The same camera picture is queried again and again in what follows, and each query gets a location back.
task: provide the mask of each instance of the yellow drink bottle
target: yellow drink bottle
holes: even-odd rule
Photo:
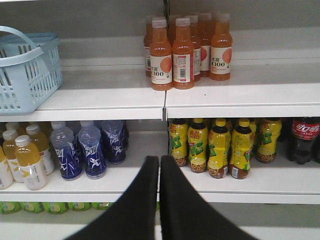
[[[22,177],[22,174],[20,172],[19,163],[15,154],[15,151],[16,151],[15,139],[18,137],[18,133],[16,130],[11,129],[11,130],[4,131],[2,136],[4,139],[3,151],[8,160],[8,165],[11,170],[13,179],[18,183],[24,183],[25,180]]]
[[[24,183],[30,190],[43,188],[47,183],[46,171],[37,146],[28,135],[15,139],[15,156],[18,160]]]
[[[40,131],[38,124],[29,125],[25,130],[30,136],[31,141],[38,148],[46,175],[51,174],[55,169],[55,164],[51,158],[50,146],[46,135]]]

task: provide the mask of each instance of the white bottle cap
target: white bottle cap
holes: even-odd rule
[[[188,27],[188,26],[190,26],[190,18],[189,17],[179,17],[175,20],[175,25],[177,27]]]
[[[167,27],[167,20],[165,18],[152,19],[152,27],[154,29],[163,29]]]
[[[215,20],[219,23],[227,23],[230,21],[230,13],[218,13]]]
[[[35,135],[40,132],[40,127],[38,124],[32,124],[27,126],[25,130],[28,135]]]
[[[90,127],[94,125],[94,121],[80,121],[81,127]]]
[[[199,20],[200,21],[211,21],[211,12],[201,12],[199,14]]]
[[[30,137],[28,135],[21,135],[15,139],[15,145],[17,147],[24,147],[31,143]]]
[[[20,124],[19,124],[18,122],[16,122],[16,121],[7,122],[7,123],[5,124],[5,128],[6,128],[7,130],[11,130],[11,129],[17,130],[18,128],[20,128]]]
[[[52,121],[51,126],[53,129],[60,129],[66,126],[65,121]]]
[[[8,141],[18,137],[18,133],[15,129],[7,130],[2,133],[3,139]]]

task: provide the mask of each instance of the white shelf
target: white shelf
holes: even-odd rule
[[[10,121],[162,119],[164,91],[152,89],[140,65],[64,67],[63,84],[31,114]]]
[[[104,177],[91,180],[85,173],[73,181],[65,181],[59,169],[48,176],[48,183],[37,191],[14,182],[0,191],[0,201],[17,202],[115,202],[131,184],[148,155],[167,154],[165,131],[130,132],[126,159],[118,165],[108,164]]]
[[[251,160],[251,171],[245,179],[227,175],[215,179],[208,172],[194,173],[188,166],[182,172],[207,202],[319,204],[320,164],[314,161],[298,165],[284,157],[284,146],[278,148],[273,163]]]

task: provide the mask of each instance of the cola bottle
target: cola bottle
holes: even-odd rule
[[[295,117],[291,125],[291,136],[287,148],[290,161],[305,164],[312,158],[312,146],[319,134],[317,117]]]

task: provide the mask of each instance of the lemon tea bottle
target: lemon tea bottle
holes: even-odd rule
[[[203,118],[194,118],[188,129],[189,168],[195,173],[202,173],[207,167],[206,149],[208,128]]]
[[[183,118],[175,118],[170,125],[171,156],[182,167],[188,159],[188,124]]]
[[[236,179],[244,179],[250,171],[250,157],[254,138],[248,118],[240,118],[231,135],[231,159],[228,172]]]
[[[226,126],[226,119],[217,118],[208,136],[209,160],[207,164],[209,174],[216,179],[221,179],[228,173],[230,141],[231,135]]]

